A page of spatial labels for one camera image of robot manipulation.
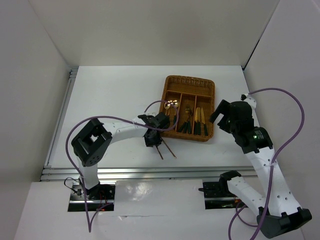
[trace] wicker tray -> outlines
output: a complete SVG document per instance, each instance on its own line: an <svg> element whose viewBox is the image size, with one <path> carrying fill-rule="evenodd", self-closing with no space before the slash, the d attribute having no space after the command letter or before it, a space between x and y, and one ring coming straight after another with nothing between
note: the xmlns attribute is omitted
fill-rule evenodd
<svg viewBox="0 0 320 240"><path fill-rule="evenodd" d="M214 126L209 122L210 115L215 110L215 83L211 80L170 75L166 78L162 100L178 100L179 101L179 120L175 129L163 132L161 135L167 138L185 139L198 142L206 142L214 135ZM191 129L192 133L178 132L178 129L188 119L188 114L185 109L189 105L192 110ZM196 108L203 108L205 124L207 127L208 136L205 136L204 125L201 122L201 135L195 135L195 112ZM166 113L165 104L162 103L159 112ZM174 124L175 110L169 109L171 126Z"/></svg>

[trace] white table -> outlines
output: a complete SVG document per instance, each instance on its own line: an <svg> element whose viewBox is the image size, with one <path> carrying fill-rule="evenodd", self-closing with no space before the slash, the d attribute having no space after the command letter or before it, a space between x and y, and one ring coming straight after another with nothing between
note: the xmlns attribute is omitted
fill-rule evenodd
<svg viewBox="0 0 320 240"><path fill-rule="evenodd" d="M215 83L215 106L222 99L239 101L248 87L240 66L81 66L49 159L52 168L71 168L65 153L65 140L71 128L81 120L108 115L133 119L146 106L160 100L168 75L210 79ZM159 105L150 108L157 113ZM99 168L185 168L250 166L231 134L215 125L208 142L166 138L177 159L164 144L159 149L145 147L143 138L132 138L109 146Z"/></svg>

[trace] white panel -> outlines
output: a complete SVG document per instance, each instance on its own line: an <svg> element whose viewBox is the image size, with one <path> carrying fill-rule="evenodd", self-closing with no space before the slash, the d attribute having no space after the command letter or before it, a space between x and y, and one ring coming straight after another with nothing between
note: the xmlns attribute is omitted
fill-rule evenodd
<svg viewBox="0 0 320 240"><path fill-rule="evenodd" d="M306 240L319 238L319 43L320 1L281 0L244 72L250 90L283 88L304 107L304 128L278 161L295 198L311 211L313 219L302 228ZM299 108L279 92L254 97L260 123L279 148L297 130Z"/></svg>
<svg viewBox="0 0 320 240"><path fill-rule="evenodd" d="M107 212L101 212L94 219L92 232L89 233L84 212L67 212L69 197L70 190L62 182L33 183L15 240L228 240L229 222L235 214L234 209L128 217L108 216ZM168 202L164 200L158 204L161 208ZM241 216L249 223L254 223L255 217L249 209L242 211ZM249 239L254 230L255 228L245 226L236 219L231 230L232 239ZM256 240L266 239L262 233L256 238ZM274 238L274 240L303 239L300 229Z"/></svg>
<svg viewBox="0 0 320 240"><path fill-rule="evenodd" d="M158 180L116 182L116 216L167 216L191 214L206 209L203 187L198 180Z"/></svg>
<svg viewBox="0 0 320 240"><path fill-rule="evenodd" d="M279 0L30 0L70 65L244 65Z"/></svg>
<svg viewBox="0 0 320 240"><path fill-rule="evenodd" d="M210 79L215 82L215 106L222 99L239 101L247 93L240 66L81 66L76 76L61 133L49 164L54 168L72 168L65 152L68 133L81 120L108 115L132 119L162 97L168 75ZM157 113L155 104L149 113ZM155 148L146 147L143 138L131 138L110 145L100 168L172 168L251 166L235 139L218 127L207 142L166 138L177 159L164 144L159 146L164 160Z"/></svg>
<svg viewBox="0 0 320 240"><path fill-rule="evenodd" d="M41 176L68 81L66 63L26 0L0 1L0 233L14 238Z"/></svg>

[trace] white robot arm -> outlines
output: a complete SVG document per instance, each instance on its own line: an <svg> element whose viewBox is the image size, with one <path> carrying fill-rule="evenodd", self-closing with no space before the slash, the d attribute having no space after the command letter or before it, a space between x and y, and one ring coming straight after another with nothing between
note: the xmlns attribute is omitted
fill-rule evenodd
<svg viewBox="0 0 320 240"><path fill-rule="evenodd" d="M89 198L99 191L98 162L103 158L110 144L125 139L144 137L147 147L158 149L158 146L164 142L160 132L141 125L155 129L166 129L170 125L170 119L160 112L156 116L139 115L131 123L107 123L106 129L108 131L103 125L97 118L94 118L71 141L73 151L77 156L78 167L83 175L83 178L81 177L79 180L84 183Z"/></svg>
<svg viewBox="0 0 320 240"><path fill-rule="evenodd" d="M231 103L222 100L210 116L210 122L213 123L219 114L223 115L217 125L223 131L232 134L235 142L242 148L257 173L265 195L248 185L237 171L222 174L219 183L224 191L238 196L252 210L259 223L266 204L273 165L267 214L260 229L270 239L300 228L312 219L312 215L308 209L302 209L291 193L278 161L274 160L272 163L275 149L269 134L264 128L254 126L252 109L256 108L256 101L245 95L241 99L242 101Z"/></svg>

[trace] white backdrop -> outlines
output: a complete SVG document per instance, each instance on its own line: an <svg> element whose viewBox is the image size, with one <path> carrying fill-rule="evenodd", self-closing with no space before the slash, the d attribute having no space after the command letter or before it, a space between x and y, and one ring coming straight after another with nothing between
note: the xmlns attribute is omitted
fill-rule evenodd
<svg viewBox="0 0 320 240"><path fill-rule="evenodd" d="M0 73L0 238L12 240L30 184L41 176L69 77L28 1L0 1Z"/></svg>
<svg viewBox="0 0 320 240"><path fill-rule="evenodd" d="M72 66L244 66L279 2L29 1Z"/></svg>
<svg viewBox="0 0 320 240"><path fill-rule="evenodd" d="M305 110L301 134L278 161L296 199L311 211L302 227L306 240L319 239L320 168L320 0L281 0L244 71L249 89L283 88L300 99ZM279 92L258 93L256 109L276 148L297 130L297 104Z"/></svg>

